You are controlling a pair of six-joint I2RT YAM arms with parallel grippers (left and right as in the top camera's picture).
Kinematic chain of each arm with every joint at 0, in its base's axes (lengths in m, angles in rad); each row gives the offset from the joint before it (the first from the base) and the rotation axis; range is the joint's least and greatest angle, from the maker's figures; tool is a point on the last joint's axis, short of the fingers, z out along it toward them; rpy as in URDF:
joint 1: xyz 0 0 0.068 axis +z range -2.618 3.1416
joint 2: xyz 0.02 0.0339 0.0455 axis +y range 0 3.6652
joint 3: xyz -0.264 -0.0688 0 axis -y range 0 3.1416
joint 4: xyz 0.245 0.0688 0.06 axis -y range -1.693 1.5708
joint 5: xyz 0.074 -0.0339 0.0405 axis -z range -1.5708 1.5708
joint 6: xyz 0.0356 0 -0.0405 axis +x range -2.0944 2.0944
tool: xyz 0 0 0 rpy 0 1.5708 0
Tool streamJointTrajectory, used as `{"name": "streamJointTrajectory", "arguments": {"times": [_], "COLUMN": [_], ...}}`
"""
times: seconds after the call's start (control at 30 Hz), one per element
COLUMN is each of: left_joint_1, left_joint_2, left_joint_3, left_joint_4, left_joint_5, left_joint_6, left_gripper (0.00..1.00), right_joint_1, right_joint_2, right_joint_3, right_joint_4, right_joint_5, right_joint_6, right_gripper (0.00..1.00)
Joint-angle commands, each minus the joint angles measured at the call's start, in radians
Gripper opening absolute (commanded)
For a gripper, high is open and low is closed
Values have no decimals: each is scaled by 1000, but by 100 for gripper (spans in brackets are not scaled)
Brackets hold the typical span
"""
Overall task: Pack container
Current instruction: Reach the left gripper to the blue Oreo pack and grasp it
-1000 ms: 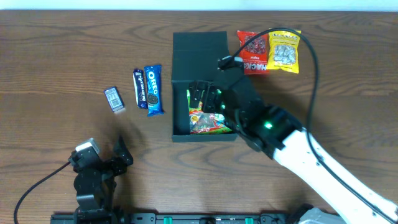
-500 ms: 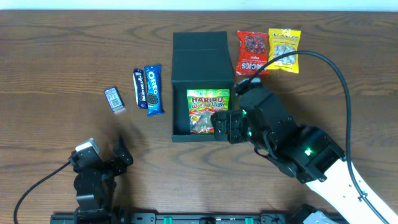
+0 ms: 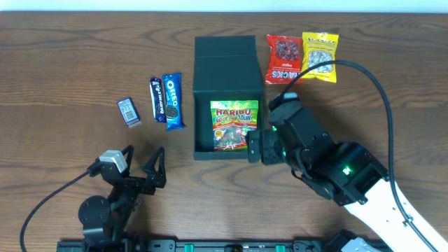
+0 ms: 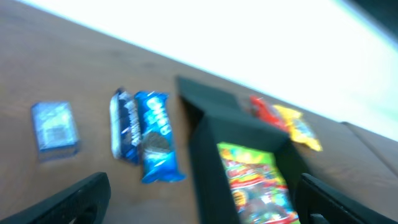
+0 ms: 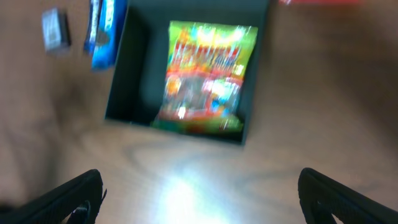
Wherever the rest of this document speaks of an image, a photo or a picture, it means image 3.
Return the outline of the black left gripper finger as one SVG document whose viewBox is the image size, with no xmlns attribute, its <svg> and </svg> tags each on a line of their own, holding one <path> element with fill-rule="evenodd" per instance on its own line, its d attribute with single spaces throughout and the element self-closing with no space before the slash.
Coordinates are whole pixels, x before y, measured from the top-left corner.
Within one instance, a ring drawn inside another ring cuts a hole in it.
<svg viewBox="0 0 448 252">
<path fill-rule="evenodd" d="M 159 147 L 142 169 L 148 179 L 164 179 L 166 177 L 165 149 Z"/>
<path fill-rule="evenodd" d="M 128 145 L 123 150 L 121 150 L 121 154 L 119 154 L 118 159 L 118 170 L 122 175 L 130 174 L 130 167 L 132 163 L 133 154 L 134 154 L 134 147 L 132 145 Z"/>
</svg>

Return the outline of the green Haribo gummy bag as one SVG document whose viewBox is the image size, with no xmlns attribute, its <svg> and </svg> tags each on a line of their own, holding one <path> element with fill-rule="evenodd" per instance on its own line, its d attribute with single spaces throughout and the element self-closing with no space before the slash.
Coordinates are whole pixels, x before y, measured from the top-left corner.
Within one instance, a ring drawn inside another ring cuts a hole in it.
<svg viewBox="0 0 448 252">
<path fill-rule="evenodd" d="M 258 128 L 258 100 L 210 101 L 210 109 L 213 150 L 246 150 L 246 135 Z"/>
</svg>

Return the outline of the small blue mint box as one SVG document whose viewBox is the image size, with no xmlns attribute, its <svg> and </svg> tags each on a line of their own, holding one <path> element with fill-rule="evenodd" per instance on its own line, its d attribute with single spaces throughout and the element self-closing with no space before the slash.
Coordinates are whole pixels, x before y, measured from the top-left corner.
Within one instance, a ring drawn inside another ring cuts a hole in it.
<svg viewBox="0 0 448 252">
<path fill-rule="evenodd" d="M 117 101 L 117 106 L 126 126 L 132 128 L 141 124 L 140 115 L 131 97 Z"/>
</svg>

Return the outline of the purple Dairy Milk bar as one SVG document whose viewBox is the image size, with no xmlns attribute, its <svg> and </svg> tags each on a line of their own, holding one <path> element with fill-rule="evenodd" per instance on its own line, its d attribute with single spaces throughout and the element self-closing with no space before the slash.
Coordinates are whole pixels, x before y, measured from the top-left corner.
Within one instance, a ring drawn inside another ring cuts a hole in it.
<svg viewBox="0 0 448 252">
<path fill-rule="evenodd" d="M 160 78 L 150 79 L 150 95 L 153 105 L 153 117 L 157 123 L 166 123 L 165 104 L 163 100 L 162 80 Z"/>
</svg>

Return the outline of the red snack bag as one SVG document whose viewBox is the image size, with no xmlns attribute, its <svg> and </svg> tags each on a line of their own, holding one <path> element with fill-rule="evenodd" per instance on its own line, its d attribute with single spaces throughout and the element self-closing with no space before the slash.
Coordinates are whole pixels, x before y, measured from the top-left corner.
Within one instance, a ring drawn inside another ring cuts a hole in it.
<svg viewBox="0 0 448 252">
<path fill-rule="evenodd" d="M 267 35 L 270 54 L 266 84 L 287 84 L 302 70 L 302 39 L 295 36 Z"/>
</svg>

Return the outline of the dark green gift box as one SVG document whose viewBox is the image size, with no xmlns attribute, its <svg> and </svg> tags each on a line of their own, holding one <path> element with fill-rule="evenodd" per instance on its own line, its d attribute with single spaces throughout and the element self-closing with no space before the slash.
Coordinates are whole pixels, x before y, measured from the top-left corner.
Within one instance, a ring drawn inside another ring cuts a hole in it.
<svg viewBox="0 0 448 252">
<path fill-rule="evenodd" d="M 195 160 L 247 159 L 247 150 L 215 151 L 212 101 L 258 101 L 258 128 L 264 127 L 264 82 L 254 36 L 197 36 L 192 87 L 195 102 Z"/>
</svg>

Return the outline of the blue Oreo cookie pack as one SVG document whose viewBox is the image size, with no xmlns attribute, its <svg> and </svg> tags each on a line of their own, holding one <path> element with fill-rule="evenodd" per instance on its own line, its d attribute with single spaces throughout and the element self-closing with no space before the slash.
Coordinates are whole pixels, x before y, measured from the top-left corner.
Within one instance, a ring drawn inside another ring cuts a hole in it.
<svg viewBox="0 0 448 252">
<path fill-rule="evenodd" d="M 181 113 L 181 73 L 171 73 L 162 76 L 165 91 L 167 131 L 184 128 Z"/>
</svg>

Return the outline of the yellow nut snack bag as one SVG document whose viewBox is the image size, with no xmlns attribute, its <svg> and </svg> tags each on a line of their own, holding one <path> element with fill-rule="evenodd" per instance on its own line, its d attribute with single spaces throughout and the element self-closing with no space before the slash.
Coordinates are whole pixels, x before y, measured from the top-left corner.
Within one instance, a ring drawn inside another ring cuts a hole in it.
<svg viewBox="0 0 448 252">
<path fill-rule="evenodd" d="M 303 61 L 302 71 L 322 62 L 335 60 L 335 53 L 339 42 L 338 34 L 304 31 L 302 33 Z M 331 83 L 337 82 L 334 64 L 319 66 L 306 73 L 303 78 L 317 78 Z"/>
</svg>

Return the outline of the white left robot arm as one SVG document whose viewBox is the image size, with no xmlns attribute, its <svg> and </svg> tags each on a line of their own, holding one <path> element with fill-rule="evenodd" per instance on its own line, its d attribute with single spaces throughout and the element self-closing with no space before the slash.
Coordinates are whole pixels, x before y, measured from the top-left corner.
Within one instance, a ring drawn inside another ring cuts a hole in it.
<svg viewBox="0 0 448 252">
<path fill-rule="evenodd" d="M 136 234 L 125 231 L 128 220 L 138 207 L 140 195 L 154 195 L 165 187 L 165 149 L 160 147 L 143 166 L 145 177 L 130 175 L 133 146 L 108 150 L 87 169 L 89 176 L 100 175 L 112 185 L 108 197 L 87 198 L 78 210 L 83 225 L 84 251 L 146 251 L 148 246 Z"/>
</svg>

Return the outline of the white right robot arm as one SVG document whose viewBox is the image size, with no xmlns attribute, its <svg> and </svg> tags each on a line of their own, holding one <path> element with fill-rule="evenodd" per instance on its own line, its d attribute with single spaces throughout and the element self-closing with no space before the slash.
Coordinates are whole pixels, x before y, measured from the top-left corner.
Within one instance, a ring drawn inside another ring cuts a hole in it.
<svg viewBox="0 0 448 252">
<path fill-rule="evenodd" d="M 250 162 L 286 163 L 301 182 L 363 221 L 392 251 L 447 250 L 447 241 L 366 148 L 334 142 L 300 101 L 276 107 L 269 123 L 271 129 L 250 131 L 246 137 Z"/>
</svg>

